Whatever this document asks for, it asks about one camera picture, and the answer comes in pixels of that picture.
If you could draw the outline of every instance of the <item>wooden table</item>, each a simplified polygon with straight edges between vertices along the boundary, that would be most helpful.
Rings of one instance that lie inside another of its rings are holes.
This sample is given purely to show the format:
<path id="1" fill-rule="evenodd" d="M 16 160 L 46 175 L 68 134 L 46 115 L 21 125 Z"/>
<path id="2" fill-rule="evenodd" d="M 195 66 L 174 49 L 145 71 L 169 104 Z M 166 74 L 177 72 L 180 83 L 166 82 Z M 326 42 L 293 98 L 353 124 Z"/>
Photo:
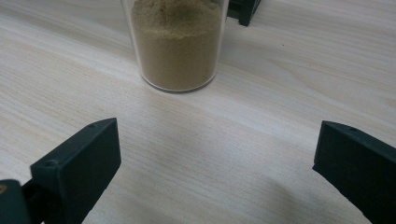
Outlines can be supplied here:
<path id="1" fill-rule="evenodd" d="M 116 117 L 122 165 L 84 223 L 369 223 L 313 159 L 320 123 L 396 146 L 396 2 L 264 0 L 214 81 L 138 74 L 118 0 L 0 1 L 0 179 Z"/>

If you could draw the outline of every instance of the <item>dark green object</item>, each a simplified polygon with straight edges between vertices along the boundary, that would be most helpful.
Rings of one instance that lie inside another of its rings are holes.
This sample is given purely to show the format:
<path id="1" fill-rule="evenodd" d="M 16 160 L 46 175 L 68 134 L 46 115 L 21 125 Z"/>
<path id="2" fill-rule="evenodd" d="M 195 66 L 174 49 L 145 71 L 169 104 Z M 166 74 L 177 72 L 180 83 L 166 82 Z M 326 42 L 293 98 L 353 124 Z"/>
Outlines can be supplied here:
<path id="1" fill-rule="evenodd" d="M 0 201 L 0 223 L 79 224 L 120 163 L 117 120 L 90 124 L 35 162 L 31 166 L 32 180 L 22 188 L 18 182 L 16 185 L 16 181 L 7 180 L 3 194 L 9 200 Z"/>
<path id="2" fill-rule="evenodd" d="M 355 128 L 323 121 L 313 169 L 372 223 L 396 223 L 396 148 Z"/>
<path id="3" fill-rule="evenodd" d="M 239 24 L 248 26 L 261 0 L 230 0 L 227 16 L 239 20 Z"/>

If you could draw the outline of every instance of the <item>transparent container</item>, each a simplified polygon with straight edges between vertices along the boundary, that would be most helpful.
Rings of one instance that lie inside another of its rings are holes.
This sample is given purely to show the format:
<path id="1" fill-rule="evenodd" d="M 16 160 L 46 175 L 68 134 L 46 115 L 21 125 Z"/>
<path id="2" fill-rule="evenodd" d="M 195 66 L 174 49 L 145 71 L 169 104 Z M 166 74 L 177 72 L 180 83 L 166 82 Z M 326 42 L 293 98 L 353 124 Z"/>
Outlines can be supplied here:
<path id="1" fill-rule="evenodd" d="M 216 74 L 229 0 L 121 0 L 142 77 L 192 91 Z"/>

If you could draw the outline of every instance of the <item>cup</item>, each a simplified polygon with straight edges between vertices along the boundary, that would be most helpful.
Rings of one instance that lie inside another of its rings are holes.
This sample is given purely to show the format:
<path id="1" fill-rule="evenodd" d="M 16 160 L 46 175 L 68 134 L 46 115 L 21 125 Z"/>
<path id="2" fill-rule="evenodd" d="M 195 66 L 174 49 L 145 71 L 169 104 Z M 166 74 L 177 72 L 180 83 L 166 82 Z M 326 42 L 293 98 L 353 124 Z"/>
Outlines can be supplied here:
<path id="1" fill-rule="evenodd" d="M 229 0 L 121 0 L 141 76 L 193 91 L 216 74 Z"/>

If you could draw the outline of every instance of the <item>brass screw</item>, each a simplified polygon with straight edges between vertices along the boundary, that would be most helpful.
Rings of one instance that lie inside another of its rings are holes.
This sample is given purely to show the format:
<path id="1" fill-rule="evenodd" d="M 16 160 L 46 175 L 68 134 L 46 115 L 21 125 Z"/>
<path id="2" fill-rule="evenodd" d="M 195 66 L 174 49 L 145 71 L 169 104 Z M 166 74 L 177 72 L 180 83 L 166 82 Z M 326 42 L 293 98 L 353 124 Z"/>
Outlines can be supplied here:
<path id="1" fill-rule="evenodd" d="M 7 185 L 0 185 L 0 194 L 6 192 L 7 190 Z"/>

